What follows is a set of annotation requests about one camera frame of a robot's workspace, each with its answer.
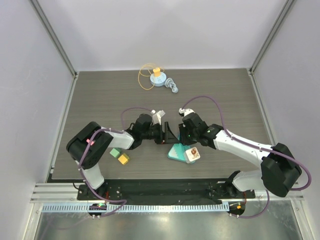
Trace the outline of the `teal triangular power socket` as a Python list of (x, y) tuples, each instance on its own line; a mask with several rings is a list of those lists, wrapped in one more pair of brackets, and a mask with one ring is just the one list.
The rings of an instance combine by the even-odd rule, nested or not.
[(179, 161), (187, 164), (193, 164), (194, 161), (190, 161), (185, 157), (185, 152), (190, 149), (191, 147), (188, 145), (175, 143), (169, 150), (167, 157), (171, 160), (175, 160), (175, 161)]

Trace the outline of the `yellow cube plug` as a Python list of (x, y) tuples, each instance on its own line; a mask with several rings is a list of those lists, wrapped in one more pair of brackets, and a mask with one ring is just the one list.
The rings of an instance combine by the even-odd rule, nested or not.
[(130, 161), (130, 157), (125, 153), (121, 154), (117, 159), (122, 165), (126, 165)]

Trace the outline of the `green cube plug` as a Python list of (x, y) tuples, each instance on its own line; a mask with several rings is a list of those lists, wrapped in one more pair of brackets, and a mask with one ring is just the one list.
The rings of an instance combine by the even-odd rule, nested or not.
[(109, 153), (112, 157), (114, 157), (115, 159), (118, 159), (118, 157), (121, 155), (122, 152), (118, 148), (113, 148)]

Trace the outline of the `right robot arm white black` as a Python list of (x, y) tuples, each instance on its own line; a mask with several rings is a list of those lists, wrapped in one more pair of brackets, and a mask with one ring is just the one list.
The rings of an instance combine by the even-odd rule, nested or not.
[(278, 197), (286, 197), (302, 174), (293, 155), (282, 143), (275, 146), (260, 144), (237, 136), (217, 124), (207, 125), (195, 112), (182, 113), (179, 124), (180, 142), (196, 143), (204, 147), (238, 156), (257, 167), (253, 171), (236, 171), (225, 185), (226, 194), (237, 198), (245, 191), (268, 190)]

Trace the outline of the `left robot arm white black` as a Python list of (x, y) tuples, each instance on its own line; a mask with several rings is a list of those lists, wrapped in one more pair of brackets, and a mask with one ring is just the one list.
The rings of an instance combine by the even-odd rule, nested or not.
[(67, 143), (67, 152), (78, 165), (83, 180), (90, 186), (90, 196), (100, 200), (106, 195), (99, 161), (108, 148), (134, 150), (143, 140), (153, 140), (157, 145), (179, 143), (169, 123), (162, 123), (164, 114), (162, 110), (152, 115), (141, 114), (126, 130), (104, 128), (92, 121)]

